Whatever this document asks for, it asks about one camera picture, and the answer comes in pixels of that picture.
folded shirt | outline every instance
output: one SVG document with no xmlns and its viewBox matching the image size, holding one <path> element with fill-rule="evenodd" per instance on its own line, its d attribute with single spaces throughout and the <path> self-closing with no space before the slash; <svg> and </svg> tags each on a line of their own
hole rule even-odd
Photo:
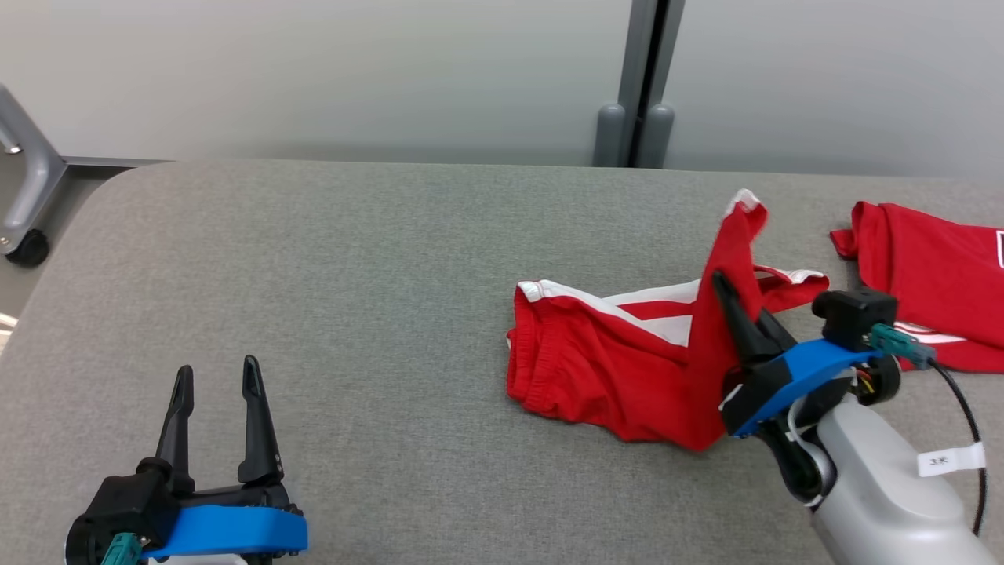
<svg viewBox="0 0 1004 565">
<path fill-rule="evenodd" d="M 935 348 L 939 362 L 1004 372 L 1004 228 L 858 202 L 851 228 L 830 238 L 857 259 L 865 285 L 899 299 L 897 329 Z"/>
<path fill-rule="evenodd" d="M 700 279 L 601 299 L 551 280 L 516 287 L 507 391 L 536 414 L 603 427 L 626 442 L 702 451 L 725 433 L 718 405 L 738 358 L 711 274 L 722 270 L 755 318 L 810 303 L 829 280 L 753 264 L 767 209 L 729 203 Z"/>
</svg>

gray bracket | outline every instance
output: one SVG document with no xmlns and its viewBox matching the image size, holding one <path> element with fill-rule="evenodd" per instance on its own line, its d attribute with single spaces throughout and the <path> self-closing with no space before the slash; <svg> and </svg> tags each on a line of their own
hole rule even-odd
<svg viewBox="0 0 1004 565">
<path fill-rule="evenodd" d="M 620 142 L 624 130 L 624 106 L 608 103 L 596 117 L 596 146 L 592 151 L 593 167 L 619 167 Z"/>
<path fill-rule="evenodd" d="M 24 182 L 0 230 L 0 253 L 6 255 L 17 248 L 38 219 L 66 172 L 66 162 L 3 84 L 0 84 L 0 144 L 8 154 L 24 153 L 27 164 Z"/>
<path fill-rule="evenodd" d="M 673 106 L 657 103 L 645 112 L 642 134 L 638 142 L 635 166 L 642 169 L 662 169 L 673 130 Z"/>
</svg>

gray table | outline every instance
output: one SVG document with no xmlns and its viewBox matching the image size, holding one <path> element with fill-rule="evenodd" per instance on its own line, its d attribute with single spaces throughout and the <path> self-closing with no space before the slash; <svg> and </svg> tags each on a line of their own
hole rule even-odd
<svg viewBox="0 0 1004 565">
<path fill-rule="evenodd" d="M 0 358 L 5 562 L 61 560 L 100 480 L 153 455 L 182 364 L 197 487 L 233 484 L 253 353 L 311 528 L 310 552 L 282 563 L 827 563 L 759 443 L 625 445 L 505 395 L 516 280 L 609 295 L 693 279 L 743 187 L 773 214 L 757 258 L 834 288 L 854 265 L 827 232 L 858 199 L 1004 217 L 993 187 L 903 179 L 291 161 L 114 178 Z M 782 321 L 800 339 L 820 326 L 807 309 Z M 1004 377 L 960 381 L 986 435 L 1000 559 Z M 933 374 L 880 411 L 922 451 L 969 440 Z M 975 477 L 951 481 L 972 512 Z"/>
</svg>

black cable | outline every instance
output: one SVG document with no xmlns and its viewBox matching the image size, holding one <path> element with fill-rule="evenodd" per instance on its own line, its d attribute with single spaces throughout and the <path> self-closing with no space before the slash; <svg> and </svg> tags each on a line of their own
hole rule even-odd
<svg viewBox="0 0 1004 565">
<path fill-rule="evenodd" d="M 962 393 L 962 389 L 959 388 L 959 383 L 955 382 L 955 378 L 952 377 L 952 373 L 948 372 L 948 369 L 942 366 L 934 359 L 930 361 L 931 366 L 938 374 L 945 379 L 948 383 L 949 388 L 952 389 L 952 393 L 955 394 L 956 400 L 959 401 L 959 406 L 962 407 L 962 412 L 966 414 L 966 421 L 969 423 L 969 431 L 973 434 L 973 442 L 979 444 L 983 442 L 980 438 L 980 428 L 976 426 L 976 416 L 973 415 L 973 409 L 969 407 L 969 402 L 966 401 L 966 396 Z M 987 469 L 981 468 L 979 470 L 980 474 L 980 501 L 976 506 L 976 520 L 973 522 L 973 534 L 979 536 L 980 530 L 983 529 L 983 513 L 987 508 Z"/>
</svg>

cable connector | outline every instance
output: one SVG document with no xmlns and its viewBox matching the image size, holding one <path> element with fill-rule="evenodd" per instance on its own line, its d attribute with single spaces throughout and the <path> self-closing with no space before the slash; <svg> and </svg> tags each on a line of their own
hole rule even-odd
<svg viewBox="0 0 1004 565">
<path fill-rule="evenodd" d="M 903 357 L 918 369 L 927 369 L 929 361 L 935 358 L 933 347 L 924 345 L 917 338 L 885 324 L 875 324 L 871 327 L 868 344 L 883 353 Z"/>
<path fill-rule="evenodd" d="M 143 547 L 133 534 L 115 534 L 111 545 L 104 552 L 101 565 L 136 565 L 140 562 Z"/>
</svg>

